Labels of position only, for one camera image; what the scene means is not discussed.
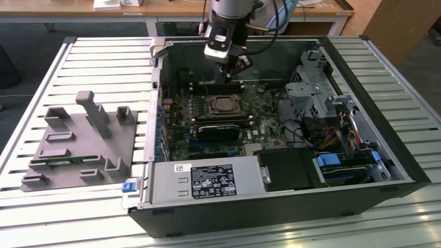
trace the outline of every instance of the table leg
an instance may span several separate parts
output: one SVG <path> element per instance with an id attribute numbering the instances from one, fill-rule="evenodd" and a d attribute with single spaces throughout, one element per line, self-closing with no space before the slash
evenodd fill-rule
<path id="1" fill-rule="evenodd" d="M 157 37 L 157 19 L 154 17 L 146 17 L 145 18 L 145 25 L 146 25 L 146 32 L 149 37 Z"/>
<path id="2" fill-rule="evenodd" d="M 348 17 L 338 17 L 329 29 L 329 36 L 338 36 L 342 33 Z"/>
<path id="3" fill-rule="evenodd" d="M 44 23 L 44 27 L 46 27 L 48 32 L 54 32 L 54 23 Z"/>

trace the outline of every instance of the power supply label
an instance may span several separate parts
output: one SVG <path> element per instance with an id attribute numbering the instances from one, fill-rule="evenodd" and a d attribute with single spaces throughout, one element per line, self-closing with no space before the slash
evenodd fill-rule
<path id="1" fill-rule="evenodd" d="M 192 167 L 192 196 L 194 199 L 237 195 L 230 164 Z"/>

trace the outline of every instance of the motherboard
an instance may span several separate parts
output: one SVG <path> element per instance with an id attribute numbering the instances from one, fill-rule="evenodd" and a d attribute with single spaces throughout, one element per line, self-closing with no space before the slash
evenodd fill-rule
<path id="1" fill-rule="evenodd" d="M 172 161 L 252 156 L 289 145 L 274 111 L 277 89 L 264 82 L 228 87 L 181 88 L 166 99 Z"/>

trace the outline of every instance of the green circuit board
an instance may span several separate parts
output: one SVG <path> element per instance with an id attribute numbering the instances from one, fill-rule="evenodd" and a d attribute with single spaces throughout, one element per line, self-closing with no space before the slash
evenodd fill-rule
<path id="1" fill-rule="evenodd" d="M 170 160 L 181 161 L 188 160 L 192 155 L 226 153 L 229 157 L 245 156 L 244 146 L 246 144 L 260 143 L 262 149 L 284 148 L 288 146 L 285 134 L 281 125 L 277 122 L 274 114 L 276 97 L 273 90 L 257 92 L 260 83 L 245 83 L 245 90 L 240 94 L 241 109 L 245 113 L 253 115 L 253 125 L 250 128 L 240 130 L 238 139 L 234 142 L 200 144 L 196 137 L 197 126 L 190 122 L 192 111 L 189 109 L 190 102 L 201 102 L 202 112 L 198 117 L 206 116 L 209 111 L 209 103 L 205 96 L 189 96 L 178 94 L 174 97 L 177 106 L 177 114 L 174 120 L 170 120 L 173 125 L 169 125 L 169 133 L 172 133 L 173 142 L 170 143 Z"/>

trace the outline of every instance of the blue drive latch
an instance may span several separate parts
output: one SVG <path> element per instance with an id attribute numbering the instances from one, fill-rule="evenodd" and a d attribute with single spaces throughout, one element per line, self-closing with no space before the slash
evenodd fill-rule
<path id="1" fill-rule="evenodd" d="M 338 156 L 334 153 L 321 154 L 316 160 L 320 167 L 341 164 Z"/>
<path id="2" fill-rule="evenodd" d="M 136 182 L 122 183 L 121 191 L 122 193 L 136 192 Z"/>
<path id="3" fill-rule="evenodd" d="M 379 160 L 381 160 L 381 157 L 379 157 L 379 154 L 378 154 L 377 151 L 373 151 L 373 152 L 371 152 L 371 157 L 373 157 L 374 161 L 378 163 Z"/>

